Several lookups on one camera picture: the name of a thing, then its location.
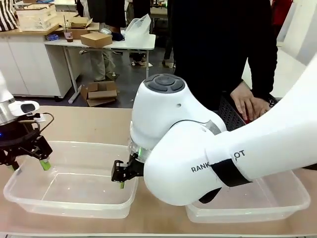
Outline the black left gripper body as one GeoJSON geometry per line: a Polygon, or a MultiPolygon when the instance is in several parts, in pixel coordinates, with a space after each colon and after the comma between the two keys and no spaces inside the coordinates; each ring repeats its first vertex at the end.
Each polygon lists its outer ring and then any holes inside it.
{"type": "Polygon", "coordinates": [[[35,121],[13,121],[0,126],[0,150],[8,152],[22,147],[26,151],[41,150],[38,143],[40,124],[35,121]]]}

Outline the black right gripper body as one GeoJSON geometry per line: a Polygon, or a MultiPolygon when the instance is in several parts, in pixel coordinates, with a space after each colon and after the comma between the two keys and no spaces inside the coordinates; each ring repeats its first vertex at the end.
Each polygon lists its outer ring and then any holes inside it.
{"type": "Polygon", "coordinates": [[[133,153],[129,156],[129,161],[127,163],[125,178],[130,180],[134,177],[144,176],[144,163],[137,160],[138,154],[133,153]]]}

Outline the person's left hand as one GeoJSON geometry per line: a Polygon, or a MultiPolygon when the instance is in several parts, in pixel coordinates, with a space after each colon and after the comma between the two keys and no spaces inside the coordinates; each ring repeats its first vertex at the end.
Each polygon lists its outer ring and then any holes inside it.
{"type": "Polygon", "coordinates": [[[254,97],[249,87],[241,82],[231,93],[236,109],[244,120],[254,121],[270,110],[269,103],[254,97]]]}

